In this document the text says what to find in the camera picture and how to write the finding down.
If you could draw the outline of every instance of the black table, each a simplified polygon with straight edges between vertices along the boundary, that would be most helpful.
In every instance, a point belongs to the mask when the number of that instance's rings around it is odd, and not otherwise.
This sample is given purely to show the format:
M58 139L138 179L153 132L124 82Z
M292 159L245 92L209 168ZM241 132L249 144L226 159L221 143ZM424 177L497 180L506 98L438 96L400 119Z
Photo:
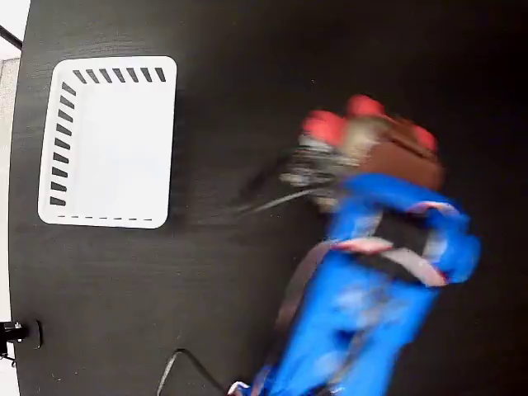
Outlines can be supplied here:
M45 344L16 351L21 395L150 395L176 346L226 384L248 379L324 219L301 200L236 221L215 213L295 143L309 110L341 111L354 92L436 134L445 192L484 245L474 278L445 291L404 351L389 394L524 389L526 9L414 3L34 1L12 136L9 271L13 317L39 319ZM169 220L155 230L44 224L37 191L54 66L155 54L178 65ZM167 386L212 392L184 361Z

